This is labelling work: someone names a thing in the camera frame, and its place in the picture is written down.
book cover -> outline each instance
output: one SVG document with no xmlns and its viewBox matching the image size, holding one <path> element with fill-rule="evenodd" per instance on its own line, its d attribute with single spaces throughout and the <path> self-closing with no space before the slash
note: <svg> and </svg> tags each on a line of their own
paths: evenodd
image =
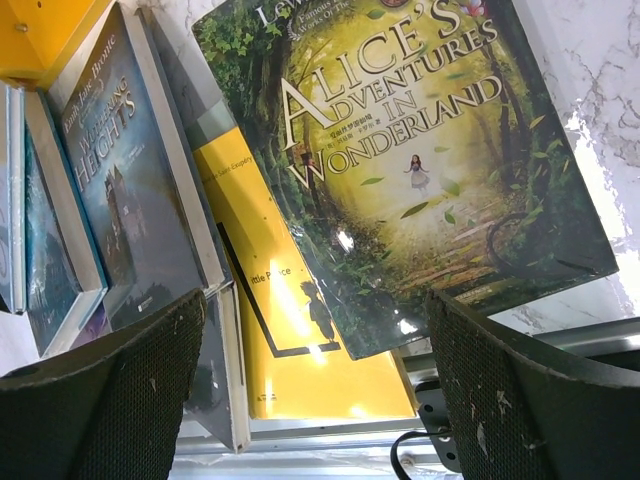
<svg viewBox="0 0 640 480">
<path fill-rule="evenodd" d="M 111 333 L 111 331 L 111 325 L 107 319 L 107 312 L 104 309 L 104 305 L 100 304 L 82 330 L 80 330 L 80 333 L 74 340 L 73 345 L 71 345 L 70 350 L 86 345 L 89 342 L 93 342 L 94 340 Z"/>
<path fill-rule="evenodd" d="M 251 417 L 415 416 L 391 353 L 349 357 L 238 127 L 195 158 L 238 282 Z"/>
<path fill-rule="evenodd" d="M 203 284 L 119 4 L 111 9 L 59 128 L 109 282 L 117 330 Z"/>
<path fill-rule="evenodd" d="M 6 87 L 7 245 L 11 313 L 23 313 L 27 303 L 25 261 L 25 113 L 24 90 Z"/>
<path fill-rule="evenodd" d="M 9 276 L 9 156 L 7 145 L 7 87 L 0 83 L 0 298 L 2 308 L 8 312 L 11 298 Z"/>
<path fill-rule="evenodd" d="M 193 32 L 354 358 L 617 265 L 510 0 L 230 0 Z"/>
<path fill-rule="evenodd" d="M 80 294 L 80 284 L 28 128 L 25 137 L 27 308 L 42 356 Z"/>
</svg>

marble surface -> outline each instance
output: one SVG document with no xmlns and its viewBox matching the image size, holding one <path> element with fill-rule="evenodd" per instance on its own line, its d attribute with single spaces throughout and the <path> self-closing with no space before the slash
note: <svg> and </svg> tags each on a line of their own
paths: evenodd
<svg viewBox="0 0 640 480">
<path fill-rule="evenodd" d="M 150 8 L 154 38 L 185 126 L 220 98 L 191 34 L 219 0 L 123 0 Z M 541 333 L 640 315 L 640 1 L 514 0 L 613 245 L 620 272 L 495 315 Z M 50 97 L 61 105 L 84 62 Z"/>
<path fill-rule="evenodd" d="M 29 317 L 0 312 L 0 377 L 38 359 Z"/>
</svg>

alice's adventures in wonderland book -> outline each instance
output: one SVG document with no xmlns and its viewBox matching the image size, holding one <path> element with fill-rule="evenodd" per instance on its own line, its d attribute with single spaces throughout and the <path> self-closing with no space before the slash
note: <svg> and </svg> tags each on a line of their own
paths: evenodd
<svg viewBox="0 0 640 480">
<path fill-rule="evenodd" d="M 510 0 L 229 0 L 193 27 L 354 358 L 617 265 Z"/>
</svg>

wire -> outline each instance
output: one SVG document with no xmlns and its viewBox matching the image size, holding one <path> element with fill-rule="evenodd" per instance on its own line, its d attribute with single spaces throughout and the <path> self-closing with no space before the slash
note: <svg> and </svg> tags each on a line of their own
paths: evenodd
<svg viewBox="0 0 640 480">
<path fill-rule="evenodd" d="M 396 474 L 396 477 L 398 477 L 400 480 L 411 480 L 411 477 L 407 475 L 407 472 L 404 471 L 404 468 L 402 468 L 402 464 L 398 459 L 398 447 L 402 442 L 404 442 L 405 440 L 411 440 L 412 438 L 431 438 L 444 436 L 451 436 L 451 430 L 435 433 L 418 432 L 416 430 L 412 430 L 400 435 L 398 439 L 393 442 L 393 445 L 391 445 L 391 452 L 389 452 L 391 467 L 393 468 L 393 472 Z"/>
</svg>

book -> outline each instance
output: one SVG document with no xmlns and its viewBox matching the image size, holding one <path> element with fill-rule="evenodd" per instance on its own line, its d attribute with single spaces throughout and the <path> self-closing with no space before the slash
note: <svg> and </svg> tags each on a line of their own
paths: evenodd
<svg viewBox="0 0 640 480">
<path fill-rule="evenodd" d="M 172 101 L 142 17 L 115 3 L 58 119 L 113 330 L 228 283 Z"/>
<path fill-rule="evenodd" d="M 7 227 L 6 254 L 8 259 L 8 296 L 5 301 L 11 313 L 22 313 L 26 308 L 25 263 L 25 126 L 24 91 L 5 87 L 5 135 L 7 175 Z"/>
<path fill-rule="evenodd" d="M 70 350 L 86 345 L 89 342 L 93 342 L 94 340 L 108 335 L 111 332 L 112 330 L 109 320 L 107 319 L 107 312 L 104 309 L 104 305 L 100 304 L 74 340 Z"/>
<path fill-rule="evenodd" d="M 7 89 L 0 83 L 0 145 L 5 148 L 0 152 L 0 310 L 9 312 L 11 299 L 11 283 L 9 275 L 9 166 L 8 129 L 7 129 Z"/>
<path fill-rule="evenodd" d="M 185 402 L 193 418 L 234 453 L 251 441 L 237 302 L 235 283 L 207 297 L 202 347 Z"/>
<path fill-rule="evenodd" d="M 187 133 L 237 279 L 251 417 L 414 417 L 394 354 L 349 357 L 224 102 Z"/>
<path fill-rule="evenodd" d="M 25 94 L 27 313 L 38 352 L 68 351 L 107 284 L 43 94 Z"/>
<path fill-rule="evenodd" d="M 195 38 L 354 358 L 617 271 L 510 0 L 230 0 Z"/>
</svg>

